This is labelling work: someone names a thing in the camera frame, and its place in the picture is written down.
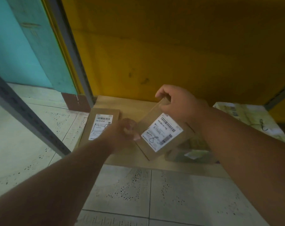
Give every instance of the white floor tile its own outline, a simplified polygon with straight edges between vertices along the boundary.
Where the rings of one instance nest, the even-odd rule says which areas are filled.
[[[62,94],[54,89],[12,83],[9,86],[26,103],[67,109]]]
[[[75,225],[148,226],[148,219],[82,210]]]
[[[150,218],[205,226],[268,225],[229,179],[155,170]]]
[[[151,171],[104,165],[83,209],[148,217]]]
[[[63,140],[78,112],[29,105]],[[0,195],[47,167],[54,151],[0,107]]]
[[[187,226],[189,224],[180,224],[167,221],[150,220],[149,226]]]
[[[73,151],[78,139],[80,138],[85,124],[87,122],[89,113],[79,112],[73,124],[71,125],[68,133],[66,134],[63,143],[70,151]],[[57,162],[61,159],[57,153],[54,155],[53,159],[50,162],[50,165]]]

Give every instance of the person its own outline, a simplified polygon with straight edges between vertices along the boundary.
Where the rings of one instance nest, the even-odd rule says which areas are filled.
[[[200,132],[231,179],[272,225],[285,225],[285,143],[209,107],[187,90],[163,85],[157,98],[177,121]],[[73,225],[107,157],[139,135],[135,121],[112,124],[86,146],[0,197],[0,225]]]

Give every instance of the white label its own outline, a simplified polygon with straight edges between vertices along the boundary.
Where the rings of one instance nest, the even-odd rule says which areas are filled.
[[[100,136],[105,128],[112,124],[113,115],[96,114],[89,140],[94,140]]]
[[[183,129],[169,115],[163,113],[141,136],[157,152],[181,132]]]

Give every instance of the yellow trim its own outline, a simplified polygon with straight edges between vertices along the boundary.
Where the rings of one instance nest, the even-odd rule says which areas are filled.
[[[56,20],[54,18],[53,13],[50,10],[51,8],[49,6],[49,3],[48,3],[47,0],[41,0],[41,1],[42,1],[43,6],[44,6],[44,9],[46,11],[47,17],[49,19],[51,28],[52,28],[55,36],[56,36],[56,39],[58,41],[59,46],[60,46],[62,55],[63,55],[63,57],[65,59],[67,67],[69,69],[69,73],[70,73],[71,78],[73,80],[73,83],[74,83],[74,86],[76,88],[76,91],[77,91],[78,94],[84,94],[83,87],[82,87],[82,85],[80,83],[80,80],[79,80],[79,77],[78,77],[78,75],[77,75],[77,73],[75,71],[75,68],[73,66],[73,62],[72,62],[72,60],[70,58],[70,55],[69,55],[69,52],[68,52],[67,47],[65,45],[65,42],[63,40],[62,34],[61,34],[61,32],[60,32],[60,30],[58,28],[57,22],[56,22]]]

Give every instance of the person's right hand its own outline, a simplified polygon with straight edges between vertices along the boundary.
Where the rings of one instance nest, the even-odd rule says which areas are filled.
[[[162,112],[170,115],[175,120],[195,123],[209,108],[206,101],[195,98],[189,91],[178,86],[163,85],[156,93],[156,98],[170,95],[171,103],[161,106]]]

